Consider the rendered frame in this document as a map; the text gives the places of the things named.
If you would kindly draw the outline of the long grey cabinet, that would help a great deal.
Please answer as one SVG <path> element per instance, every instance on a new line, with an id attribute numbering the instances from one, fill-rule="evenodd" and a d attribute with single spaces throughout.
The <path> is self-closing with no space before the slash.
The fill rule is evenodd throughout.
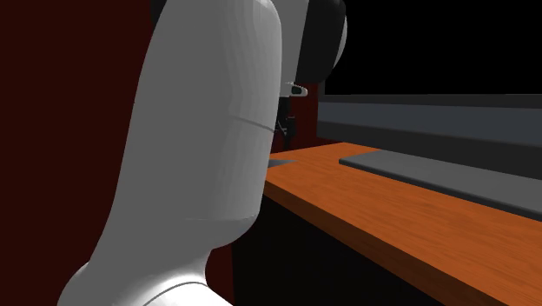
<path id="1" fill-rule="evenodd" d="M 542 180 L 542 94 L 325 95 L 317 135 Z"/>

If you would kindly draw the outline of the brown wooden table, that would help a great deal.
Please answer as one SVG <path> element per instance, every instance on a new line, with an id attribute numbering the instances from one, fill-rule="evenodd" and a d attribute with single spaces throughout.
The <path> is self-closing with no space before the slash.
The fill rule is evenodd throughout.
<path id="1" fill-rule="evenodd" d="M 542 222 L 340 164 L 361 152 L 274 155 L 235 306 L 542 306 Z"/>

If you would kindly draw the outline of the flat grey slab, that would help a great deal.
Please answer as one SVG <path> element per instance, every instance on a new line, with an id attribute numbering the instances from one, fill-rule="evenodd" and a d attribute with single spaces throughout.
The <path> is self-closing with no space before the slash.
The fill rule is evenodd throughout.
<path id="1" fill-rule="evenodd" d="M 339 164 L 542 222 L 542 181 L 387 150 Z"/>

